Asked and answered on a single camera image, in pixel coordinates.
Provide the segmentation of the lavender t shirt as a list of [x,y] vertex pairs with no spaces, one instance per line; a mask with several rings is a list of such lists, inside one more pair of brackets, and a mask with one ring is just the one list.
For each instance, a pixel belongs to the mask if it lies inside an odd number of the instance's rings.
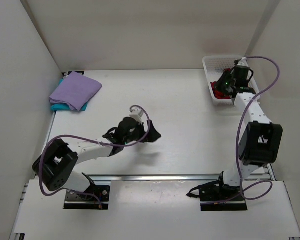
[[80,111],[102,87],[99,81],[73,71],[49,96],[49,102],[53,105],[65,104],[71,111]]

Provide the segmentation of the teal t shirt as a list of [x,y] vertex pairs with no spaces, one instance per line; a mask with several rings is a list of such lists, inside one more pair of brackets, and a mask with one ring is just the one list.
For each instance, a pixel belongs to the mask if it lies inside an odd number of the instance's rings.
[[83,79],[61,79],[50,95],[52,111],[85,111],[88,106],[89,82]]

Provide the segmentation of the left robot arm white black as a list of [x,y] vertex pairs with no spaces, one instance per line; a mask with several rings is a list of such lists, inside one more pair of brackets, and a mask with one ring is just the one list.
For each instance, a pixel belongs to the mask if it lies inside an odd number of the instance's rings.
[[65,188],[76,191],[83,200],[90,200],[95,194],[95,184],[86,174],[74,171],[75,166],[97,158],[112,157],[131,142],[154,143],[162,137],[151,120],[147,121],[147,125],[149,133],[142,123],[125,117],[117,127],[102,136],[101,140],[106,145],[87,141],[68,144],[62,139],[54,140],[43,158],[43,184],[50,192]]

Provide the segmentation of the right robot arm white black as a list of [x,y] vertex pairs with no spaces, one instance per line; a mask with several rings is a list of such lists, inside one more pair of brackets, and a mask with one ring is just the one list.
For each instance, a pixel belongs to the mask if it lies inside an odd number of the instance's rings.
[[228,199],[233,193],[232,187],[238,188],[252,172],[277,160],[283,128],[272,123],[260,107],[256,91],[249,87],[253,75],[248,66],[236,65],[224,69],[214,84],[215,90],[231,98],[242,114],[239,123],[245,126],[244,133],[237,134],[235,164],[221,174],[222,183],[214,188],[220,200]]

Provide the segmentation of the red t shirt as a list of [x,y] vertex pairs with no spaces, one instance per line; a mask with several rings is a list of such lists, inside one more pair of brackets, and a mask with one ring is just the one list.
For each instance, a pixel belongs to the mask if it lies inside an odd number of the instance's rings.
[[226,96],[222,92],[215,89],[216,83],[216,81],[210,83],[214,97],[218,100],[230,100],[231,98],[229,96]]

